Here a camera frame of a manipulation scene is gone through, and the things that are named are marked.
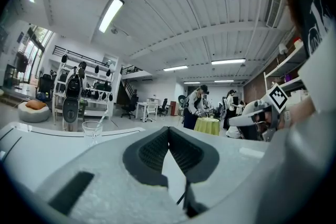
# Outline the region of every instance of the white chair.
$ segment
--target white chair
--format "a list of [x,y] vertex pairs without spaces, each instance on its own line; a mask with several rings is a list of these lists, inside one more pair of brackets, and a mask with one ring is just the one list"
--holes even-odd
[[156,114],[156,102],[148,102],[148,106],[146,107],[146,114],[145,114],[145,122],[147,122],[148,119],[148,115],[149,114]]

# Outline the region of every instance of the gray floor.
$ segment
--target gray floor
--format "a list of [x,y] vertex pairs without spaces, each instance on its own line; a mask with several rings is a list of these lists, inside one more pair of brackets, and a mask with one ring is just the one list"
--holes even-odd
[[[0,128],[7,125],[9,122],[21,122],[18,118],[17,108],[13,108],[9,105],[5,105],[3,103],[0,103],[0,110],[2,116],[0,117]],[[156,121],[150,122],[147,121],[143,123],[140,120],[140,117],[136,120],[135,118],[129,119],[128,117],[121,118],[122,111],[120,108],[116,107],[114,110],[114,116],[112,118],[112,121],[109,121],[108,119],[105,119],[103,122],[103,130],[104,131],[115,131],[115,130],[123,130],[123,129],[129,129],[134,127],[141,127],[145,130],[151,129],[151,128],[157,128],[157,127],[163,127],[163,126],[174,126],[174,127],[183,127],[182,124],[182,118],[179,116],[158,116]],[[49,129],[49,130],[57,130],[62,131],[62,121],[61,121],[61,114],[59,114],[58,121],[56,122],[56,125],[53,123],[53,118],[50,117],[47,121],[41,122],[41,123],[27,123],[29,125]],[[94,117],[87,117],[87,120],[93,120],[93,121],[99,121],[100,118],[94,118]],[[78,128],[79,131],[81,131],[81,124],[82,121],[79,121]],[[220,130],[220,136],[225,136],[225,131],[221,128]]]

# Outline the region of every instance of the black pants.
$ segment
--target black pants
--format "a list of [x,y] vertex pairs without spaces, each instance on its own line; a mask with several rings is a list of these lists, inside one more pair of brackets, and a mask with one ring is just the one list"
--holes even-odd
[[228,110],[226,111],[226,116],[225,116],[225,119],[224,119],[224,125],[223,125],[223,128],[224,128],[224,129],[229,130],[228,120],[229,120],[230,118],[235,117],[235,116],[236,116],[236,113],[235,113],[234,110],[231,111],[230,109],[228,109]]
[[198,119],[198,116],[191,114],[188,108],[184,109],[183,127],[193,130],[195,128],[197,119]]

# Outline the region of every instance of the air vent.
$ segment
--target air vent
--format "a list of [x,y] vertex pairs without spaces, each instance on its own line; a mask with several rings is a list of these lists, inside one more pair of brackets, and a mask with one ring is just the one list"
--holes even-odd
[[276,28],[284,10],[286,0],[269,0],[266,26]]

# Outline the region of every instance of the black t-shirt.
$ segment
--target black t-shirt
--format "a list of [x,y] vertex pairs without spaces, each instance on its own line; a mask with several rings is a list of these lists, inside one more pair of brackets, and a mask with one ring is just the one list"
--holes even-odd
[[308,55],[314,53],[335,20],[324,0],[299,0],[303,16],[302,39]]

